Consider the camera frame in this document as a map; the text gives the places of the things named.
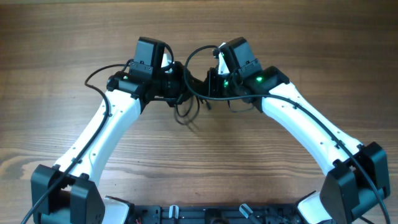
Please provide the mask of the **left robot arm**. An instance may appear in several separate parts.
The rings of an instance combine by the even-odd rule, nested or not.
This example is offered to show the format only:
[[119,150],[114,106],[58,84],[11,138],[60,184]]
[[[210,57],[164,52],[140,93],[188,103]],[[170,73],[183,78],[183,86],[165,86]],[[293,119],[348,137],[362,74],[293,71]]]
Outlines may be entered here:
[[134,57],[115,66],[97,112],[72,147],[55,164],[39,165],[30,184],[35,223],[139,223],[134,205],[102,197],[98,185],[118,142],[151,101],[177,108],[198,102],[193,90],[205,82],[193,78],[161,40],[140,37]]

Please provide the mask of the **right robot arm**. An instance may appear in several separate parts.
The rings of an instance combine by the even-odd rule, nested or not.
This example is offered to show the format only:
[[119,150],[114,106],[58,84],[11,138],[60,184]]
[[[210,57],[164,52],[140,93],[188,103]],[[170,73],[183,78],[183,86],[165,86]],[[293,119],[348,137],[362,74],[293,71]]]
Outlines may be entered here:
[[209,72],[208,96],[242,99],[282,125],[315,159],[325,175],[319,192],[298,205],[307,223],[362,220],[390,195],[385,150],[352,138],[326,119],[277,67],[263,68],[246,39],[213,49],[218,64]]

